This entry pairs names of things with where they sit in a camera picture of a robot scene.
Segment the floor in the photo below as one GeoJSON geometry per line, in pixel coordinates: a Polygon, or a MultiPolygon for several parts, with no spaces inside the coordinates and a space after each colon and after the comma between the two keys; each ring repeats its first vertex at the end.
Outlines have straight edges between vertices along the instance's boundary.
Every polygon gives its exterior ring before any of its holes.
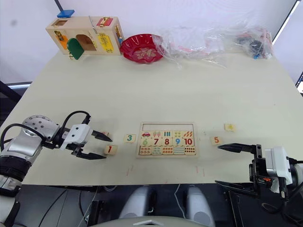
{"type": "MultiPolygon", "coordinates": [[[[25,89],[17,90],[21,95],[25,89]]],[[[14,108],[15,103],[1,96],[1,124],[14,108]]],[[[164,184],[151,185],[157,194],[157,201],[153,215],[182,217],[177,206],[174,192],[178,185],[164,184]]],[[[228,201],[223,195],[223,189],[217,184],[197,184],[205,195],[211,208],[217,227],[233,227],[232,213],[228,201]]],[[[112,192],[106,192],[99,187],[99,193],[94,200],[105,202],[104,209],[99,216],[99,223],[114,220],[119,214],[131,195],[140,185],[118,186],[112,192]]],[[[177,193],[179,203],[186,211],[186,191],[188,184],[182,184],[177,193]]],[[[83,221],[83,213],[86,212],[95,194],[96,187],[51,187],[42,185],[23,185],[16,199],[21,208],[16,217],[14,227],[86,227],[83,221]]],[[[279,195],[271,193],[267,189],[262,190],[262,197],[257,200],[241,196],[239,207],[245,227],[292,227],[293,225],[283,221],[279,214],[268,214],[261,209],[261,203],[267,202],[275,206],[281,204],[279,195]]],[[[289,204],[288,212],[302,214],[302,197],[294,204],[289,204]]]]}

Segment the wooden toy house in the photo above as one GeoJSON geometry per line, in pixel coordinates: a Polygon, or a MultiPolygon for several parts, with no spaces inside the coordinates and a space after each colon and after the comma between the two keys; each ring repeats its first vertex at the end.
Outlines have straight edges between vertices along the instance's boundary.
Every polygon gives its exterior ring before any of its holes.
{"type": "Polygon", "coordinates": [[[57,18],[46,30],[64,54],[70,53],[68,41],[73,38],[83,48],[83,54],[121,54],[124,37],[117,17],[57,18]]]}

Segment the white wall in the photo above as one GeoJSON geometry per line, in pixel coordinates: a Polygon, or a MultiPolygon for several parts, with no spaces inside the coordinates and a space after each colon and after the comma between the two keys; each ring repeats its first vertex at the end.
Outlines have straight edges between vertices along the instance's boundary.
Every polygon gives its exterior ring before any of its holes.
{"type": "Polygon", "coordinates": [[[303,2],[274,44],[274,54],[296,83],[303,71],[303,2]]]}
{"type": "MultiPolygon", "coordinates": [[[[60,0],[74,16],[118,16],[125,37],[176,25],[230,26],[243,20],[275,35],[295,0],[60,0]]],[[[58,9],[53,0],[0,0],[0,79],[32,81],[58,51],[45,27],[58,9]]]]}

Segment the wooden number tile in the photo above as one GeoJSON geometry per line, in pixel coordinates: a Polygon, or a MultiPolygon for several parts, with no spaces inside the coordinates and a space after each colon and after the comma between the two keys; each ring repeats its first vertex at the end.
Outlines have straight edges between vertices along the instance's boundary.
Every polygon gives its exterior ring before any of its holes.
{"type": "Polygon", "coordinates": [[[162,154],[162,147],[152,147],[152,155],[161,155],[162,154]]]}
{"type": "Polygon", "coordinates": [[[163,139],[153,138],[151,140],[152,146],[162,146],[163,145],[163,139]]]}
{"type": "Polygon", "coordinates": [[[185,155],[196,155],[195,147],[184,147],[184,154],[185,155]]]}
{"type": "Polygon", "coordinates": [[[126,143],[134,143],[136,141],[135,134],[126,134],[124,137],[124,142],[126,143]]]}
{"type": "Polygon", "coordinates": [[[162,138],[172,138],[172,131],[162,131],[162,138]]]}
{"type": "Polygon", "coordinates": [[[140,136],[141,138],[150,139],[152,137],[152,131],[142,131],[140,136]]]}
{"type": "Polygon", "coordinates": [[[115,155],[117,152],[118,146],[116,145],[107,145],[104,149],[104,154],[106,155],[115,155]]]}
{"type": "Polygon", "coordinates": [[[140,146],[139,155],[151,155],[152,147],[140,146]]]}
{"type": "Polygon", "coordinates": [[[172,138],[162,139],[162,146],[172,146],[172,138]]]}
{"type": "Polygon", "coordinates": [[[226,131],[236,131],[236,127],[234,124],[224,124],[224,129],[226,131]]]}
{"type": "Polygon", "coordinates": [[[151,137],[156,139],[162,138],[162,131],[152,131],[151,137]]]}
{"type": "Polygon", "coordinates": [[[193,138],[184,139],[184,146],[194,146],[195,141],[193,138]]]}
{"type": "Polygon", "coordinates": [[[173,146],[183,146],[184,145],[184,139],[182,138],[173,138],[172,139],[173,146]]]}
{"type": "Polygon", "coordinates": [[[194,132],[193,131],[183,131],[183,138],[193,138],[194,132]]]}
{"type": "Polygon", "coordinates": [[[172,137],[173,138],[182,138],[184,135],[184,131],[173,131],[172,137]]]}
{"type": "Polygon", "coordinates": [[[214,136],[210,138],[212,145],[219,146],[222,144],[222,138],[219,136],[214,136]]]}
{"type": "Polygon", "coordinates": [[[174,155],[183,155],[184,147],[174,147],[174,155]]]}
{"type": "Polygon", "coordinates": [[[153,145],[152,139],[141,138],[140,145],[141,146],[152,146],[153,145]]]}
{"type": "Polygon", "coordinates": [[[162,154],[163,155],[172,155],[174,152],[173,152],[173,146],[169,146],[169,147],[161,147],[162,149],[162,154]]]}

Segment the wooden number puzzle board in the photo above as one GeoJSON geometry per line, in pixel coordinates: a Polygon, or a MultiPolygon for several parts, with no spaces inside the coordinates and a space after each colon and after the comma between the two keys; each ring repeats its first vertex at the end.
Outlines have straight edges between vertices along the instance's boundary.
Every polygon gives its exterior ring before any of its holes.
{"type": "Polygon", "coordinates": [[[137,157],[197,157],[193,123],[143,122],[137,157]]]}

